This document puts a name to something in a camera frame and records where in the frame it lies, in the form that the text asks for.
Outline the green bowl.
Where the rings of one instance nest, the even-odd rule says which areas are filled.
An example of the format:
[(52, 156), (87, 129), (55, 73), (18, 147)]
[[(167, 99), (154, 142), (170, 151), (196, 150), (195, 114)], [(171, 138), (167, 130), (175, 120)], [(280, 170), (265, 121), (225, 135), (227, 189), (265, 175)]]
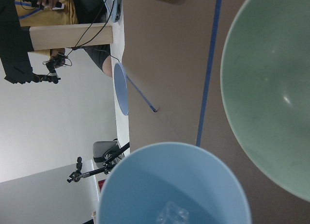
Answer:
[(246, 0), (220, 71), (230, 127), (273, 182), (310, 199), (310, 0)]

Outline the blue bowl with fork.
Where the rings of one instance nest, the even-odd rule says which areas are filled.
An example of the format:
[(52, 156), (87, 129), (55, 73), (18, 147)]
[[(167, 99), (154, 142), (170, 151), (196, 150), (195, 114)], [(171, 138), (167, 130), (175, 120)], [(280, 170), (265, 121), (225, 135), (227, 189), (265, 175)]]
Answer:
[(117, 101), (123, 115), (128, 116), (127, 74), (122, 63), (114, 66), (114, 87)]

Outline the seated person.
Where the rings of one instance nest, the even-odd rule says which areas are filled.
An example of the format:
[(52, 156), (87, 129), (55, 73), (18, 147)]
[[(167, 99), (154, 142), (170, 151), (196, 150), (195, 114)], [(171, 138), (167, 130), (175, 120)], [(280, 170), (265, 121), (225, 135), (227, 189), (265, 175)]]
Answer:
[(107, 10), (103, 0), (38, 0), (45, 8), (27, 6), (23, 0), (15, 5), (21, 26), (50, 26), (104, 23)]

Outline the light blue plastic cup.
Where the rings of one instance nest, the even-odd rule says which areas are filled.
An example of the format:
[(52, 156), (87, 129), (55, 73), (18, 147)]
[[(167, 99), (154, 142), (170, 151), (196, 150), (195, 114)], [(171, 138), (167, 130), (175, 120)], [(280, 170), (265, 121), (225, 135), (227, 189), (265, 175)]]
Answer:
[(249, 224), (245, 192), (212, 153), (185, 143), (142, 147), (122, 159), (103, 185), (99, 224), (155, 224), (173, 201), (189, 211), (189, 224)]

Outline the ice cubes in bowl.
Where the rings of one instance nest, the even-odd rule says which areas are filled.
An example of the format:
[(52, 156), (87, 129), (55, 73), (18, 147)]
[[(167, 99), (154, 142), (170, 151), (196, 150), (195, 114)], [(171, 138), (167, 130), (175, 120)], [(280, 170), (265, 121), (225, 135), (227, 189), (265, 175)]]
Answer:
[(188, 224), (189, 211), (168, 201), (156, 218), (156, 224)]

